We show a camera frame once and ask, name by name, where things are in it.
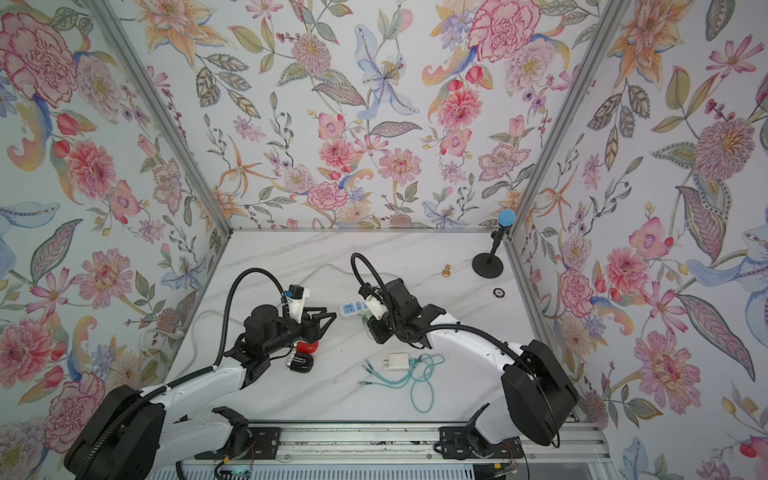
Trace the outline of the white power strip blue sockets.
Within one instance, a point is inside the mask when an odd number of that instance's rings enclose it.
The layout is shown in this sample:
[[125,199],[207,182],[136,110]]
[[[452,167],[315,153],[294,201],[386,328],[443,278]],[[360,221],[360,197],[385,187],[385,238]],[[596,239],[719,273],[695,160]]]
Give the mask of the white power strip blue sockets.
[[338,312],[342,317],[367,316],[369,314],[369,310],[362,300],[342,303]]

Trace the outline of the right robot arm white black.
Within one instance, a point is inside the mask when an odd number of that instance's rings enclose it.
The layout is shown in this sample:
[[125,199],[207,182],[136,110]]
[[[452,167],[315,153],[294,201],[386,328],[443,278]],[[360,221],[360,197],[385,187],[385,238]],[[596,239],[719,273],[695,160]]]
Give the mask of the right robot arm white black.
[[484,441],[498,444],[523,436],[541,446],[561,445],[560,429],[579,395],[546,344],[502,341],[441,307],[422,306],[401,279],[384,282],[359,252],[351,255],[350,265],[377,343],[394,337],[414,348],[453,354],[499,379],[503,399],[483,406],[474,417],[473,428]]

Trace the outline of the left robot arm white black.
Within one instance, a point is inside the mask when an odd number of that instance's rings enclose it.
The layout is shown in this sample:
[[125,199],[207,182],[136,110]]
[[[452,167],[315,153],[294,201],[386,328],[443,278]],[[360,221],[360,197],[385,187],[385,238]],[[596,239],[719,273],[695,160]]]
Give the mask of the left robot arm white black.
[[307,289],[284,287],[265,269],[248,268],[235,281],[252,274],[272,282],[279,303],[255,307],[229,343],[226,329],[237,291],[232,286],[213,363],[157,386],[111,390],[66,453],[69,472],[78,479],[145,479],[198,453],[235,452],[250,443],[248,420],[216,400],[254,384],[276,352],[318,342],[338,316],[326,307],[306,306]]

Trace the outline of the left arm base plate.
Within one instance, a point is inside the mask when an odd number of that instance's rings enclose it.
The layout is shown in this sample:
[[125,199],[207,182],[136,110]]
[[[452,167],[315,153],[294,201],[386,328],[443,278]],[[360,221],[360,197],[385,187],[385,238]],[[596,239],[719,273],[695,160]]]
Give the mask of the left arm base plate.
[[249,427],[233,433],[225,445],[215,451],[194,456],[195,460],[275,460],[282,429],[279,427]]

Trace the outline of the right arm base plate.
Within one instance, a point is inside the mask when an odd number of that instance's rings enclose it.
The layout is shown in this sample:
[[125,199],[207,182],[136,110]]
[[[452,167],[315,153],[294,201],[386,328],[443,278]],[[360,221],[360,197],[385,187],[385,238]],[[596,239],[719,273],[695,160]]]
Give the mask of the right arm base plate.
[[438,429],[438,433],[438,440],[433,445],[433,450],[446,460],[509,461],[523,458],[523,450],[517,444],[517,437],[491,444],[474,427],[470,426],[443,426]]

